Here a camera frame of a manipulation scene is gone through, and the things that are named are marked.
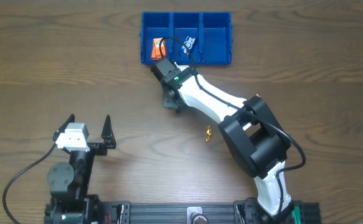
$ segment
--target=robotic arm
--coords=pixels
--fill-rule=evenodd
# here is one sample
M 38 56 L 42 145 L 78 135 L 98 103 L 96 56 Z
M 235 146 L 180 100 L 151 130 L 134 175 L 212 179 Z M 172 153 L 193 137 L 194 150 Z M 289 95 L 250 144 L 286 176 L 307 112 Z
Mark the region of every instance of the robotic arm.
M 249 100 L 229 95 L 205 81 L 202 75 L 190 67 L 177 65 L 167 58 L 153 65 L 151 71 L 162 85 L 165 107 L 176 111 L 187 106 L 194 107 L 219 124 L 235 162 L 255 179 L 257 201 L 262 210 L 260 221 L 278 223 L 284 220 L 293 211 L 294 205 L 286 191 L 283 173 L 279 174 L 282 189 L 275 174 L 285 167 L 286 150 L 289 149 L 290 142 L 267 125 L 270 123 L 282 130 L 267 104 L 258 95 Z M 241 113 L 241 110 L 229 107 L 201 87 L 218 98 L 253 113 L 266 123 L 251 119 Z M 261 128 L 248 136 L 245 131 L 258 123 Z

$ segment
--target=blue tray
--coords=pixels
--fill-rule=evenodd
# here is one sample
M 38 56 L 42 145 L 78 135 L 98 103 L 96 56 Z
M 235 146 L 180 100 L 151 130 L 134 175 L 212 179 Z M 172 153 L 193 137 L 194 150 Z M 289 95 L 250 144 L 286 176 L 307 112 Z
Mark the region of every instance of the blue tray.
M 141 62 L 151 65 L 152 42 L 158 37 L 186 35 L 197 37 L 192 55 L 198 65 L 228 65 L 232 59 L 231 12 L 143 12 L 141 23 Z M 181 44 L 165 40 L 167 57 L 178 64 L 191 64 L 179 53 Z

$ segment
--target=orange package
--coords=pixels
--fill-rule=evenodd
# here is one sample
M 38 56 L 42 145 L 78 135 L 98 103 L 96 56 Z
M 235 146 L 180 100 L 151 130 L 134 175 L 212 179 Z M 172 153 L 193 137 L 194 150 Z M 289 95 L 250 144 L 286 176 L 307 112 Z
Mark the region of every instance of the orange package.
M 152 60 L 159 60 L 162 59 L 161 52 L 159 51 L 159 43 L 161 42 L 162 38 L 154 38 L 152 42 L 152 53 L 151 53 L 151 59 Z M 162 54 L 163 57 L 166 57 L 166 46 L 164 44 L 164 41 L 162 41 Z

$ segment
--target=empty tray compartment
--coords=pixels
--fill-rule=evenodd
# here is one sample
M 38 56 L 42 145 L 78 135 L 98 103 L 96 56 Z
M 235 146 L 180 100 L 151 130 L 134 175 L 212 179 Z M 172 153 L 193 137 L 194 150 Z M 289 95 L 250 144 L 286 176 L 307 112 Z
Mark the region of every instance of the empty tray compartment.
M 143 12 L 142 17 L 141 61 L 146 64 L 153 64 L 156 62 L 156 60 L 151 59 L 153 39 L 169 35 L 169 13 Z M 165 46 L 168 54 L 169 46 L 166 40 Z
M 203 14 L 203 64 L 229 64 L 232 59 L 232 25 L 230 12 Z
M 180 12 L 174 13 L 174 37 L 184 42 L 186 36 L 196 38 L 192 56 L 196 62 L 200 61 L 199 57 L 199 13 L 196 12 Z M 180 64 L 191 64 L 191 59 L 188 55 L 181 52 L 182 45 L 174 41 L 174 50 L 172 59 Z

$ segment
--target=wooden tabletop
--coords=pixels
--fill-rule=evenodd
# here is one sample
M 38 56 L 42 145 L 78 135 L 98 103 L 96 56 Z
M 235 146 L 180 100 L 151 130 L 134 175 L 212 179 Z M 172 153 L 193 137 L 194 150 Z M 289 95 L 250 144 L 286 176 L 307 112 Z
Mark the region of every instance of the wooden tabletop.
M 112 118 L 118 147 L 96 157 L 89 189 L 102 200 L 257 196 L 213 121 L 163 108 L 140 61 L 141 11 L 231 11 L 232 63 L 198 70 L 232 95 L 260 94 L 302 145 L 306 166 L 285 174 L 293 199 L 319 202 L 324 223 L 363 222 L 363 1 L 0 0 L 0 223 L 10 223 L 4 187 L 71 113 L 91 141 Z M 288 166 L 300 160 L 288 150 Z M 42 223 L 47 172 L 60 161 L 68 155 L 55 150 L 10 188 L 21 223 Z

